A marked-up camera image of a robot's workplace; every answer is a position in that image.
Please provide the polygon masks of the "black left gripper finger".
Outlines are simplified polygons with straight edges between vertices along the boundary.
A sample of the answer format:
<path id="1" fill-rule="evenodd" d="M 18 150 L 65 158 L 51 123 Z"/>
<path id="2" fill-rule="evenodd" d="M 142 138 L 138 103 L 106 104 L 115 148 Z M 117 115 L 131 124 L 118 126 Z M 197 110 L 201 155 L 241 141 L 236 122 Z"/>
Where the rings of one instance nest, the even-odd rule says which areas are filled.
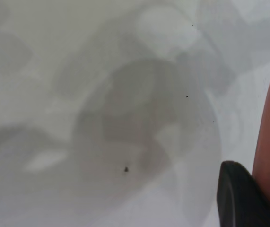
<path id="1" fill-rule="evenodd" d="M 217 207 L 221 227 L 270 227 L 270 202 L 238 162 L 221 163 Z"/>

